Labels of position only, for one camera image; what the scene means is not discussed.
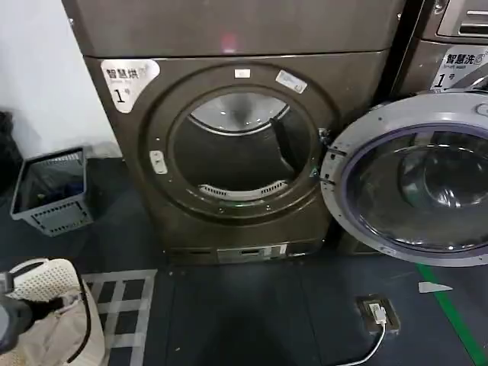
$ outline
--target gray plastic basket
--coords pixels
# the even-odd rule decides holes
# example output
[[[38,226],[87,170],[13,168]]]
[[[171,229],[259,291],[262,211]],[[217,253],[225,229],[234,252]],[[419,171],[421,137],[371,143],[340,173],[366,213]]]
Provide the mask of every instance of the gray plastic basket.
[[[12,200],[12,218],[25,220],[48,236],[92,223],[86,165],[83,148],[25,160]]]

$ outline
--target dryer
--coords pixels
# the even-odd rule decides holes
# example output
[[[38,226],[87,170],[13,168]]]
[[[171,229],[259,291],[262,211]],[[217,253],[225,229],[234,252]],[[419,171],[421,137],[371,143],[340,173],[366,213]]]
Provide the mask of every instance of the dryer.
[[[368,109],[403,3],[64,1],[173,262],[320,248],[325,144]]]

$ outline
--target electrical outlet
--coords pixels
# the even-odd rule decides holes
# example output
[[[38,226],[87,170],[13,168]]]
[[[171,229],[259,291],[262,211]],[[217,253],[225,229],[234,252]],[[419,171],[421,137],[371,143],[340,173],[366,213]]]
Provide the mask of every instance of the electrical outlet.
[[[359,313],[364,321],[366,329],[370,333],[376,333],[381,331],[381,328],[374,320],[373,313],[370,305],[378,304],[383,307],[387,312],[387,332],[399,332],[400,320],[397,313],[391,306],[391,302],[384,296],[379,294],[356,297],[356,304],[358,305]]]

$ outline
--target white wall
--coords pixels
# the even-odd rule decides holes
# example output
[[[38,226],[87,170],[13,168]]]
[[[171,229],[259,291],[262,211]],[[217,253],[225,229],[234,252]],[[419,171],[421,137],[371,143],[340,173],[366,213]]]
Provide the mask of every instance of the white wall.
[[[0,110],[24,158],[80,144],[120,155],[60,0],[2,2]]]

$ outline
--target floor tape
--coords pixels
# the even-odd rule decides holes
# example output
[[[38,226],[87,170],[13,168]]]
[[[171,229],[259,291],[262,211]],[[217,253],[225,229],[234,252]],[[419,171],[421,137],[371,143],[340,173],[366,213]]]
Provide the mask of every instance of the floor tape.
[[[417,265],[420,274],[424,277],[426,281],[438,283],[438,279],[432,272],[432,269],[427,265]],[[444,312],[444,315],[449,319],[454,331],[456,332],[459,339],[463,342],[467,353],[471,357],[471,360],[476,366],[488,366],[488,358],[486,358],[483,348],[476,342],[474,337],[471,335],[470,330],[467,328],[466,324],[462,320],[458,311],[449,300],[447,292],[435,292],[433,293],[439,305]]]

